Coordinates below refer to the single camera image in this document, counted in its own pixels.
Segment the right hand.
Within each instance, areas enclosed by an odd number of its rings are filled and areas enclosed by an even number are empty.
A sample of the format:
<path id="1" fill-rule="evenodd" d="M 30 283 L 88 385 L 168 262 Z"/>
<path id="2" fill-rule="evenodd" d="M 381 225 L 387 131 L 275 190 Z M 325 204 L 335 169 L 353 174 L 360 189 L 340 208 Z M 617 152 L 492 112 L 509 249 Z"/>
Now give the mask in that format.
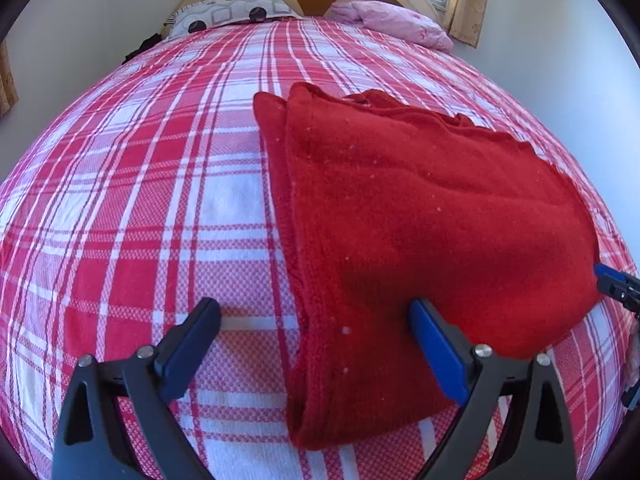
<path id="1" fill-rule="evenodd" d="M 640 349 L 639 349 L 639 321 L 634 320 L 629 335 L 625 364 L 625 388 L 630 389 L 639 380 Z"/>

